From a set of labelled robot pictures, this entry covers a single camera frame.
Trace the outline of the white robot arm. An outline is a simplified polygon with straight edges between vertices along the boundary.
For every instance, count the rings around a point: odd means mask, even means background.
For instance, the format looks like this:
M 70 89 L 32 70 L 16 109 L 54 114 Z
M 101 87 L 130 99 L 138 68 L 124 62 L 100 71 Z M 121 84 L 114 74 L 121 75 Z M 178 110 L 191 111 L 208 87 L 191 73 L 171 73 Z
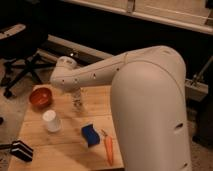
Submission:
M 71 92 L 108 85 L 125 171 L 192 171 L 185 98 L 186 66 L 168 46 L 127 51 L 75 68 L 61 57 L 50 77 Z

